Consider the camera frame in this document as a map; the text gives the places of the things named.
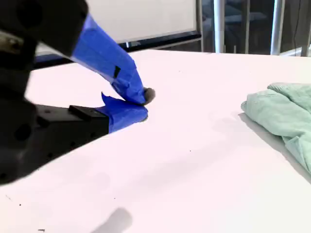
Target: dark spot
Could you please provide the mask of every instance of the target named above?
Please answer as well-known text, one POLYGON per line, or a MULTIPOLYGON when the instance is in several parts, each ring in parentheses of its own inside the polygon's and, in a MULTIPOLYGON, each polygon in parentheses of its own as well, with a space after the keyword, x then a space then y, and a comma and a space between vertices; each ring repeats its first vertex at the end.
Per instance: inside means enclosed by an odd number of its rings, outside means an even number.
POLYGON ((118 74, 120 73, 121 68, 116 66, 115 67, 115 72, 113 73, 113 78, 116 79, 118 74))
POLYGON ((31 128, 28 124, 21 125, 14 133, 17 141, 25 141, 31 135, 31 128))

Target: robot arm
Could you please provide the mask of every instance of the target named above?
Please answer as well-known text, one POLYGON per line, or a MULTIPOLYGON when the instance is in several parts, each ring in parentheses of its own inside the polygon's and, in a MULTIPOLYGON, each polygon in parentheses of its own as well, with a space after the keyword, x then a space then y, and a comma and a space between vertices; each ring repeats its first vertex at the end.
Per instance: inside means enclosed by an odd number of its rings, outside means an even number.
POLYGON ((132 58, 88 15, 84 0, 0 0, 0 184, 144 120, 143 105, 153 96, 132 58), (39 42, 101 74, 126 101, 103 94, 103 107, 59 108, 26 100, 39 42))

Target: white table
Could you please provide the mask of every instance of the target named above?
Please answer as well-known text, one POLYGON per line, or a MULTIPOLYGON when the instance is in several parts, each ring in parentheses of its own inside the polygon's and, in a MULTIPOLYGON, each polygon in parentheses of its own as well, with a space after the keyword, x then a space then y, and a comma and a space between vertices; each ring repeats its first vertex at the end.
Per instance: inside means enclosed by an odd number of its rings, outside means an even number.
MULTIPOLYGON (((283 143, 241 114, 248 93, 310 82, 308 58, 132 53, 157 97, 146 122, 0 187, 3 233, 292 233, 310 230, 311 179, 283 143)), ((35 103, 116 97, 77 65, 33 72, 35 103)))

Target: metal pole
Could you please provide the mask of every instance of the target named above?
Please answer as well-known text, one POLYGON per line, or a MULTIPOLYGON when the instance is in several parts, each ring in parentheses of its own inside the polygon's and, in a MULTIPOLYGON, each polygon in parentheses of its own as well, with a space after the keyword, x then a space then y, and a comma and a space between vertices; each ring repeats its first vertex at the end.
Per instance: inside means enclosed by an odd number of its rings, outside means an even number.
POLYGON ((248 54, 250 0, 244 0, 242 10, 241 53, 248 54))
POLYGON ((284 10, 285 0, 275 0, 271 35, 271 55, 279 55, 281 51, 284 10))
POLYGON ((225 0, 214 0, 215 52, 224 52, 225 0))
POLYGON ((204 52, 202 0, 196 0, 196 29, 201 34, 201 52, 204 52))
POLYGON ((303 46, 302 46, 302 50, 301 50, 301 56, 302 57, 308 57, 310 40, 311 40, 311 1, 310 0, 308 1, 306 28, 304 31, 307 33, 303 34, 304 38, 303 38, 303 46))
MULTIPOLYGON (((210 8, 212 9, 211 11, 211 25, 215 25, 215 14, 214 14, 214 1, 210 1, 210 8)), ((216 52, 215 49, 215 27, 213 28, 213 30, 211 30, 211 47, 212 47, 212 51, 211 52, 216 52)))

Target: folded towel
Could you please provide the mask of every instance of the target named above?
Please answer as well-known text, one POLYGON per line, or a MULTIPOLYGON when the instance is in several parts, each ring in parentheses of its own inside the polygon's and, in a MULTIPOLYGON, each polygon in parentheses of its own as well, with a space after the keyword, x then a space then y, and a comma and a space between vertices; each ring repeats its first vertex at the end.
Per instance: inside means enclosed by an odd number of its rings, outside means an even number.
POLYGON ((311 114, 306 110, 308 104, 300 99, 301 95, 284 90, 288 88, 278 88, 279 92, 291 96, 304 108, 285 95, 268 89, 248 95, 242 109, 270 133, 281 136, 290 153, 311 173, 311 114))
POLYGON ((311 85, 298 83, 273 83, 268 89, 274 90, 311 113, 311 85))

